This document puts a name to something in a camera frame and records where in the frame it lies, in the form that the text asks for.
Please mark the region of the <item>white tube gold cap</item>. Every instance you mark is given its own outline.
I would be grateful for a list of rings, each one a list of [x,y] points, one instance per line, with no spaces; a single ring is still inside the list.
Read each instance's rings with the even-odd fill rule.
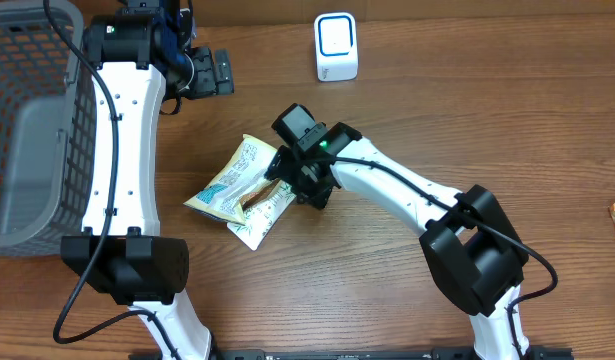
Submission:
[[[228,223],[227,228],[250,250],[256,251],[295,198],[291,186],[279,181],[266,198],[244,211],[244,225]]]

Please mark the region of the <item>cream wet wipes pack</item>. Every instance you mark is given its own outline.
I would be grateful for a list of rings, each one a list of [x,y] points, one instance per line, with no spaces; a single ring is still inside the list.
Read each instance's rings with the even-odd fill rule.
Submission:
[[[276,153],[273,146],[244,134],[229,162],[184,205],[218,221],[244,225],[243,205],[271,184],[265,173]]]

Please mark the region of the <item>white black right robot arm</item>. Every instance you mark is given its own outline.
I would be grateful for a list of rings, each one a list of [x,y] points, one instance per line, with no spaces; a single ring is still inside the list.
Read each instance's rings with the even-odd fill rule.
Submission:
[[[528,255],[491,192],[439,185],[393,161],[357,130],[338,123],[273,130],[284,144],[266,176],[288,183],[300,203],[322,209],[334,188],[369,199],[418,237],[432,278],[468,314],[481,359],[523,359],[529,342],[517,315]]]

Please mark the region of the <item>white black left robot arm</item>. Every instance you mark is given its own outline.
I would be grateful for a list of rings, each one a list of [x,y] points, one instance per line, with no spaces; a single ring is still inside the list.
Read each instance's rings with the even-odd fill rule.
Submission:
[[[94,82],[96,134],[81,231],[61,240],[60,255],[80,286],[143,322],[160,359],[220,357],[186,292],[187,243],[162,235],[155,196],[162,104],[234,90],[227,52],[195,46],[195,35],[191,3],[125,1],[72,47]]]

